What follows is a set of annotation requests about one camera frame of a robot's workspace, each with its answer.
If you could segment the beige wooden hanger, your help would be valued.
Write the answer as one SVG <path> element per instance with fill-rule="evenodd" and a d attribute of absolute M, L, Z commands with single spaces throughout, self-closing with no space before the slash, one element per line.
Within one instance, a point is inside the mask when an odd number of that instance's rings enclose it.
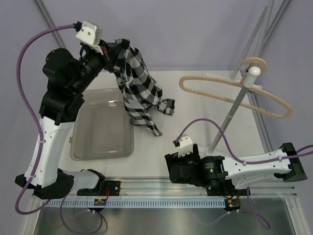
<path fill-rule="evenodd" d="M 265 97 L 278 106 L 282 111 L 271 111 L 267 108 L 257 107 L 244 100 L 239 102 L 239 106 L 275 119 L 287 119 L 293 114 L 293 107 L 279 96 L 264 90 L 255 81 L 263 77 L 268 70 L 266 61 L 260 57 L 249 57 L 244 59 L 243 64 L 252 64 L 248 71 L 241 75 L 238 71 L 236 76 L 239 78 L 231 79 L 232 71 L 228 75 L 219 75 L 215 72 L 203 71 L 201 74 L 184 75 L 177 82 L 178 88 L 186 93 L 202 97 L 211 98 L 220 102 L 234 104 L 237 95 L 242 88 L 247 88 L 248 92 L 253 92 Z"/>

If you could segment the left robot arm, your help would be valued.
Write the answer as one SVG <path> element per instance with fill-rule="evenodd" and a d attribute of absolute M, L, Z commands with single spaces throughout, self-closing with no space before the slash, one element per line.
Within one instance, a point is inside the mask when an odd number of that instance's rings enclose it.
<path fill-rule="evenodd" d="M 63 146 L 84 103 L 83 93 L 100 71 L 112 71 L 122 46 L 101 41 L 100 51 L 82 45 L 75 59 L 65 48 L 51 51 L 43 67 L 47 91 L 39 113 L 40 133 L 26 173 L 15 183 L 32 189 L 40 199 L 61 199 L 71 191 L 79 196 L 118 196 L 119 181 L 107 181 L 93 169 L 69 172 L 58 167 Z"/>

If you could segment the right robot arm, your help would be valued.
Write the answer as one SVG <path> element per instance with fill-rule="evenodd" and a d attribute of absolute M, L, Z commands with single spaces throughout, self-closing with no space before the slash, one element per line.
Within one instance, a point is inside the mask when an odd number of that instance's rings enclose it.
<path fill-rule="evenodd" d="M 197 144 L 191 146 L 192 150 L 183 155 L 165 155 L 169 179 L 174 184 L 202 188 L 221 185 L 223 192 L 233 194 L 268 180 L 299 182 L 308 178 L 292 143 L 285 143 L 269 153 L 241 159 L 231 156 L 201 157 Z"/>

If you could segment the black white checkered shirt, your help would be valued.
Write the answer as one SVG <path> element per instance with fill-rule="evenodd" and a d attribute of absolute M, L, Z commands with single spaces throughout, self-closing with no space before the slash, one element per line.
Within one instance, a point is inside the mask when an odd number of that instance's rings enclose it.
<path fill-rule="evenodd" d="M 144 127 L 156 137 L 162 136 L 149 109 L 156 107 L 159 112 L 171 116 L 175 100 L 163 97 L 163 88 L 151 76 L 139 49 L 130 46 L 130 40 L 116 38 L 114 45 L 121 50 L 113 56 L 113 74 L 123 94 L 130 124 Z"/>

